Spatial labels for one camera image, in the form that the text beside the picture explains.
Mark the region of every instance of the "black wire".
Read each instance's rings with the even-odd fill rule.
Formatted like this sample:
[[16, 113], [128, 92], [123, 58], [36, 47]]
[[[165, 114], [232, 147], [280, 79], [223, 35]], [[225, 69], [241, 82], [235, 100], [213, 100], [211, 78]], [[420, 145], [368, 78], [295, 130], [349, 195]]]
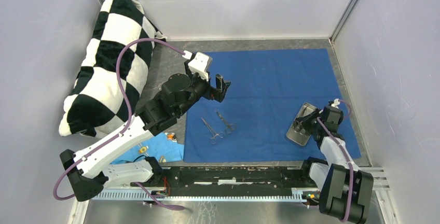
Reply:
[[141, 157], [147, 158], [146, 155], [140, 155], [139, 157], [137, 157], [136, 159], [133, 160], [133, 163], [136, 162], [136, 161], [137, 161], [139, 158], [141, 158]]

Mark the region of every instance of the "blue cloth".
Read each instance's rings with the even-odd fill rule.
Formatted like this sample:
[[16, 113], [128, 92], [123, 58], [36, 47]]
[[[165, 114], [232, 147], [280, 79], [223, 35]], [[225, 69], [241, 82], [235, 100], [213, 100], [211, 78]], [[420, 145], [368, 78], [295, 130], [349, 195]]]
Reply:
[[[145, 147], [146, 151], [139, 152], [142, 147]], [[140, 155], [155, 157], [159, 162], [181, 161], [183, 158], [183, 148], [184, 145], [173, 142], [172, 140], [167, 140], [167, 136], [164, 133], [160, 133], [149, 140], [133, 146], [127, 152], [111, 162], [111, 164], [133, 162], [133, 160]]]
[[[231, 81], [222, 103], [201, 99], [187, 114], [185, 162], [254, 162], [323, 159], [311, 138], [306, 146], [289, 141], [286, 133], [301, 105], [323, 108], [342, 98], [325, 49], [209, 52], [211, 75]], [[340, 105], [345, 114], [345, 106]], [[203, 117], [216, 131], [225, 132], [218, 110], [237, 129], [212, 145]], [[338, 132], [352, 158], [359, 158], [350, 120]]]

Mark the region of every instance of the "wall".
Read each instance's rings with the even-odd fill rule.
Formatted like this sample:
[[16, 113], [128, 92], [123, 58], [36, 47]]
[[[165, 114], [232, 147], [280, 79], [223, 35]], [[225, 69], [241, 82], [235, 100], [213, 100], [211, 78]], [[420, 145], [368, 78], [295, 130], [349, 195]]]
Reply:
[[[85, 148], [93, 139], [60, 137], [58, 125], [100, 5], [0, 2], [0, 223], [66, 223], [72, 201], [52, 197], [63, 171], [59, 154]], [[70, 193], [65, 181], [59, 194]]]
[[402, 223], [438, 223], [440, 4], [360, 0], [336, 53]]
[[329, 37], [350, 0], [139, 0], [173, 40]]

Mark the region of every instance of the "scissors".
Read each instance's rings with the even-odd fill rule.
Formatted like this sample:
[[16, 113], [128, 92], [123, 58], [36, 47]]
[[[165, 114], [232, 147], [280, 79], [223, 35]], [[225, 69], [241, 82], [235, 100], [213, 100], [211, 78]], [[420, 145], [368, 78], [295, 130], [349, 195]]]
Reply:
[[226, 129], [225, 132], [227, 134], [231, 133], [233, 130], [235, 130], [237, 128], [237, 126], [235, 124], [229, 124], [224, 118], [223, 116], [217, 112], [217, 110], [215, 110], [215, 112], [217, 113], [217, 115], [220, 117], [220, 119], [223, 121], [223, 123], [226, 125]]
[[211, 134], [212, 134], [212, 138], [210, 138], [209, 139], [209, 142], [211, 142], [211, 144], [215, 144], [216, 143], [216, 140], [215, 140], [215, 137], [217, 137], [217, 136], [219, 136], [220, 138], [223, 138], [223, 137], [225, 137], [225, 134], [223, 133], [223, 132], [219, 132], [219, 133], [216, 133], [215, 131], [214, 131], [214, 129], [212, 129], [212, 127], [210, 126], [210, 125], [208, 125], [208, 123], [202, 118], [202, 120], [203, 120], [203, 123], [205, 123], [205, 125], [207, 126], [207, 128], [208, 128], [208, 130], [211, 132]]

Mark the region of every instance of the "black and white checkered cushion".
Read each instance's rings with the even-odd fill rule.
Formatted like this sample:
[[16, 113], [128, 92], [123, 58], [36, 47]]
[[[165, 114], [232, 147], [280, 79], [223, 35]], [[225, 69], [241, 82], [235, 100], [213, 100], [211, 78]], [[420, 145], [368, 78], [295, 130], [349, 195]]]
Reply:
[[[145, 37], [165, 40], [138, 1], [105, 0], [74, 88], [64, 101], [61, 136], [80, 133], [102, 138], [128, 120], [116, 80], [116, 60], [125, 45]], [[121, 61], [122, 84], [133, 112], [147, 81], [154, 46], [153, 42], [133, 45]]]

